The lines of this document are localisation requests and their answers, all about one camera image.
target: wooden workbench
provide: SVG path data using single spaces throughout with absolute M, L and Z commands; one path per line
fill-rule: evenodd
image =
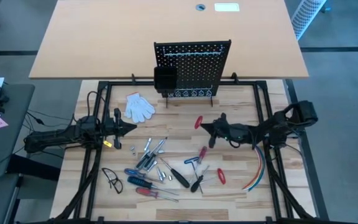
M 288 101 L 282 81 L 269 80 L 267 83 L 273 112 L 284 109 Z M 75 111 L 76 118 L 86 116 L 86 95 L 89 91 L 96 90 L 97 84 L 98 81 L 96 80 L 83 81 Z M 210 165 L 209 171 L 205 175 L 207 179 L 216 175 L 216 169 L 220 167 L 226 175 L 226 185 L 220 184 L 219 180 L 207 182 L 202 185 L 204 194 L 201 194 L 200 191 L 191 193 L 189 189 L 182 187 L 176 180 L 166 180 L 165 185 L 156 184 L 180 194 L 180 196 L 174 196 L 161 192 L 166 196 L 179 199 L 179 203 L 137 195 L 134 190 L 136 186 L 127 183 L 127 175 L 123 173 L 125 168 L 135 166 L 149 137 L 154 138 L 151 144 L 151 147 L 154 147 L 158 139 L 168 136 L 168 140 L 163 146 L 166 153 L 161 156 L 172 167 L 184 174 L 187 179 L 190 179 L 191 165 L 184 165 L 183 161 L 197 156 L 198 151 L 202 146 L 208 144 L 209 139 L 206 131 L 194 129 L 196 118 L 202 114 L 204 122 L 208 123 L 225 112 L 229 123 L 258 124 L 254 93 L 251 86 L 220 86 L 218 94 L 213 100 L 213 108 L 209 104 L 209 99 L 170 100 L 168 108 L 165 108 L 165 99 L 157 94 L 152 86 L 114 86 L 110 101 L 111 111 L 118 107 L 124 112 L 126 95 L 135 91 L 138 91 L 155 107 L 156 114 L 145 123 L 138 124 L 137 129 L 121 139 L 121 150 L 108 147 L 103 149 L 101 167 L 115 171 L 124 183 L 124 190 L 118 195 L 114 189 L 110 189 L 104 174 L 99 171 L 92 220 L 96 220 L 98 216 L 104 216 L 105 220 L 114 221 L 251 221 L 265 220 L 266 216 L 274 217 L 267 171 L 261 183 L 255 189 L 250 192 L 241 190 L 253 178 L 258 168 L 257 156 L 254 151 L 250 150 L 249 145 L 242 145 L 240 148 L 234 149 L 228 142 L 218 139 L 215 148 L 208 151 L 200 170 L 203 170 L 208 164 Z M 94 95 L 91 96 L 90 105 L 93 106 Z M 132 122 L 124 116 L 123 120 Z M 298 148 L 294 140 L 288 140 L 287 143 Z M 136 156 L 133 156 L 129 150 L 132 145 L 135 146 L 137 151 Z M 82 148 L 66 151 L 51 217 L 56 217 L 62 212 L 77 191 L 84 154 L 85 150 Z M 289 189 L 306 211 L 314 215 L 313 201 L 302 158 L 299 153 L 287 148 L 282 149 L 282 155 Z M 170 174 L 161 162 L 158 166 L 166 174 Z M 156 169 L 153 169 L 150 175 L 157 178 Z M 278 192 L 282 213 L 285 215 L 282 194 L 280 190 Z M 87 194 L 83 201 L 82 217 L 85 215 Z
M 229 39 L 223 77 L 308 76 L 284 0 L 59 0 L 30 78 L 151 78 L 154 42 Z

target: white work glove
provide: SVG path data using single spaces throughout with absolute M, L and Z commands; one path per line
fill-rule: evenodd
M 154 107 L 145 98 L 140 97 L 139 93 L 127 96 L 125 116 L 132 118 L 134 123 L 144 122 L 144 118 L 150 119 L 154 113 Z

